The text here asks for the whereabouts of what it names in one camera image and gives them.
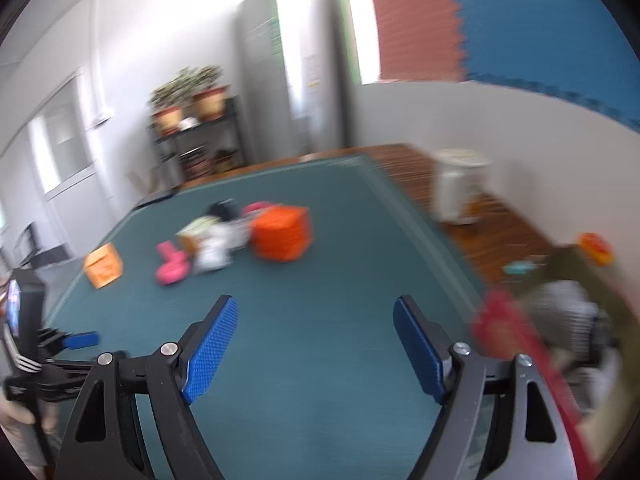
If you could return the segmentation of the person's left hand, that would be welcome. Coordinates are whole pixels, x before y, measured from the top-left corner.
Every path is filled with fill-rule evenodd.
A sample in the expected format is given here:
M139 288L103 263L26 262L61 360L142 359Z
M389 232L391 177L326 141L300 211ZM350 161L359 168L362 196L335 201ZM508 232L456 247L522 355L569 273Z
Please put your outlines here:
M58 429L60 408L58 404L40 402L41 427L50 436ZM47 462L43 458L35 434L35 416L22 404L9 401L1 393L1 427L14 451L37 479L45 479Z

